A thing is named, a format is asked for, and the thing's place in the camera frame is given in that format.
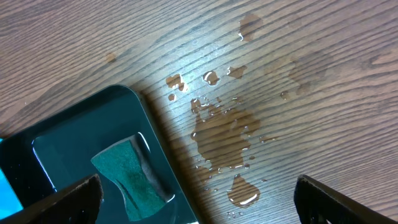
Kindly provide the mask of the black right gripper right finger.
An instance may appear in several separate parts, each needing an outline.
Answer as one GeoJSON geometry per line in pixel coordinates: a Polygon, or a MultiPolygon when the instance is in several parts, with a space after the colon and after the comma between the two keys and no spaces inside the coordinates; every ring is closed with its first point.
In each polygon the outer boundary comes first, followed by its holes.
{"type": "Polygon", "coordinates": [[[307,175],[298,176],[294,203],[304,224],[397,224],[307,175]]]}

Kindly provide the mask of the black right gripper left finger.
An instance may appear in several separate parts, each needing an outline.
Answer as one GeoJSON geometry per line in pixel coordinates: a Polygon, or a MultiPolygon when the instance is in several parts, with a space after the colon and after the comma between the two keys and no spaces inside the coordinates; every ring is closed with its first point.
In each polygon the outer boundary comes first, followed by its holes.
{"type": "Polygon", "coordinates": [[[1,224],[94,224],[102,200],[100,177],[93,174],[2,219],[1,224]]]}

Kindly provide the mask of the green sponge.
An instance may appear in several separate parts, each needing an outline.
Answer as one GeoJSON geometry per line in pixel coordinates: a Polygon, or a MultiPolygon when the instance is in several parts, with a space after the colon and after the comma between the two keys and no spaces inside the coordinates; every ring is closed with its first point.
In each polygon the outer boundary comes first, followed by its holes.
{"type": "Polygon", "coordinates": [[[91,158],[96,169],[121,191],[131,222],[149,218],[175,198],[149,162],[141,136],[124,138],[91,158]]]}

